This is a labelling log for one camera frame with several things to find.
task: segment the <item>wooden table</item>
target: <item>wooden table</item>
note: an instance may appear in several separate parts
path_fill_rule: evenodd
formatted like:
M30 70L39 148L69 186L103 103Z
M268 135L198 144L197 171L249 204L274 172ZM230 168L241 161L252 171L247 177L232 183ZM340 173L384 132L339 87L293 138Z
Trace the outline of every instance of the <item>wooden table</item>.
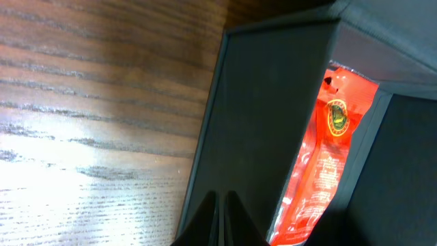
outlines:
M0 0L0 245L169 245L223 27L290 2Z

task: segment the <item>yellow logo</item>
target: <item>yellow logo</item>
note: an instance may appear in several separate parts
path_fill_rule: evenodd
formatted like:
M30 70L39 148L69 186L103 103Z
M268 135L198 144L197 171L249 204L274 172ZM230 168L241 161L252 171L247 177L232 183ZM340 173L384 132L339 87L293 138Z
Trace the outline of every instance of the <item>yellow logo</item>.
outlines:
M342 136L349 127L346 103L339 99L328 102L328 126L332 135Z

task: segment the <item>box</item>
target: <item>box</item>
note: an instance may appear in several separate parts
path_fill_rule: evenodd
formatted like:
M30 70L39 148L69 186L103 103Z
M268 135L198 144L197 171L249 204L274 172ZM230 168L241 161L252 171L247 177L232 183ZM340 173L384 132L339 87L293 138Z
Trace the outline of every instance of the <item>box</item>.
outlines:
M325 70L335 64L380 86L307 245L435 245L437 74L337 17L326 6L225 32L178 235L208 191L223 203L234 190L270 237Z

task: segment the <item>plastic packet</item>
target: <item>plastic packet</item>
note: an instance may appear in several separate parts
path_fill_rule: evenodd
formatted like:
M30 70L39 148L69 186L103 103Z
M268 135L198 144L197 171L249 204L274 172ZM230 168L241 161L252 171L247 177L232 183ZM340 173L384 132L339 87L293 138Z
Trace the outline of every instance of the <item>plastic packet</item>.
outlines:
M333 199L352 133L378 85L344 68L327 70L270 239L272 246L305 242Z

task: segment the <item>orange packet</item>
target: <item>orange packet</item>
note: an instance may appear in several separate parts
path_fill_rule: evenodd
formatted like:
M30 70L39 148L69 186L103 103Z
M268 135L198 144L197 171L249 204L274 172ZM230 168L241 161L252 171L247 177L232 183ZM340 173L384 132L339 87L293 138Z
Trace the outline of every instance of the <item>orange packet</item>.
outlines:
M333 199L352 133L378 85L343 68L327 70L270 239L272 246L305 242Z

